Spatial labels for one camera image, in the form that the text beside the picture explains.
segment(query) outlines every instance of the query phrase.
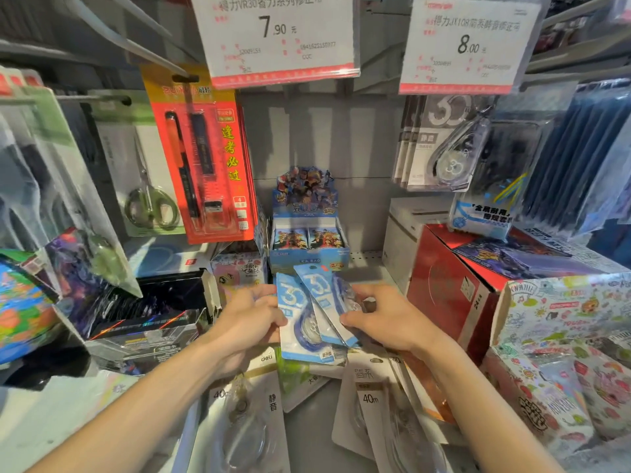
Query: price tag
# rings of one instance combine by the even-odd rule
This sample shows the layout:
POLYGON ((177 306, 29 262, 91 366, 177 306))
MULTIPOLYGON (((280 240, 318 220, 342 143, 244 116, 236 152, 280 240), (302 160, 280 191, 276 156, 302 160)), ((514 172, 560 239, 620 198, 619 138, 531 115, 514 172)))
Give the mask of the price tag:
POLYGON ((414 0, 399 94, 506 94, 541 5, 414 0))
POLYGON ((359 75, 357 0, 193 0, 214 87, 359 75))

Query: green scissors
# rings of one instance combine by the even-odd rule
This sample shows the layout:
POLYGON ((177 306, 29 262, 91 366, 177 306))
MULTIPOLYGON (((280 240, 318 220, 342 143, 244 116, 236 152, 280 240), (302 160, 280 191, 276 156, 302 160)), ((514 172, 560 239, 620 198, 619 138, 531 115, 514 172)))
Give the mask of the green scissors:
POLYGON ((152 229, 154 225, 157 225, 162 229, 173 229, 177 226, 180 215, 177 202, 162 189, 152 186, 147 162, 137 133, 134 134, 134 145, 141 184, 138 189, 129 193, 125 202, 125 216, 129 222, 139 228, 152 229), (170 213, 168 217, 163 215, 163 207, 166 207, 170 213))

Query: person's left hand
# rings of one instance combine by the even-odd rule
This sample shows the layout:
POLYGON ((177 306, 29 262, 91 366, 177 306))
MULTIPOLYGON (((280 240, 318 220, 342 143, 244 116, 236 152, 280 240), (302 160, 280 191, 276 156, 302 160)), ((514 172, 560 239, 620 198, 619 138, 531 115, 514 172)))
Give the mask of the person's left hand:
POLYGON ((257 344, 278 342, 278 327, 287 319, 278 308, 276 286, 260 284, 238 289, 210 330, 195 343, 213 344, 221 352, 220 374, 232 372, 257 344))

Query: red stripe on price tag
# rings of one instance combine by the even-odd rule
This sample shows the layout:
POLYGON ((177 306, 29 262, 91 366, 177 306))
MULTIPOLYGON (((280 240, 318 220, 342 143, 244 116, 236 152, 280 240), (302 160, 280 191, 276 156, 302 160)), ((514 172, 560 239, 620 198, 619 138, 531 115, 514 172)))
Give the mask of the red stripe on price tag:
POLYGON ((347 63, 345 65, 323 66, 320 68, 268 71, 255 74, 239 74, 236 76, 218 76, 212 78, 211 82, 217 89, 236 89, 246 86, 266 86, 276 83, 316 81, 331 78, 332 73, 335 74, 335 78, 352 78, 357 76, 355 65, 347 63))
POLYGON ((509 94, 511 84, 418 84, 401 83, 399 94, 509 94))

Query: orange package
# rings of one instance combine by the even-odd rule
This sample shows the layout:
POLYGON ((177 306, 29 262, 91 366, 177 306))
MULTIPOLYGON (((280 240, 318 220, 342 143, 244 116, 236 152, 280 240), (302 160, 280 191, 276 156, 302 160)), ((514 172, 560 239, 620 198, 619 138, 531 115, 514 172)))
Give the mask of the orange package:
POLYGON ((213 89, 208 69, 159 65, 141 72, 190 244, 251 240, 256 197, 234 91, 213 89))

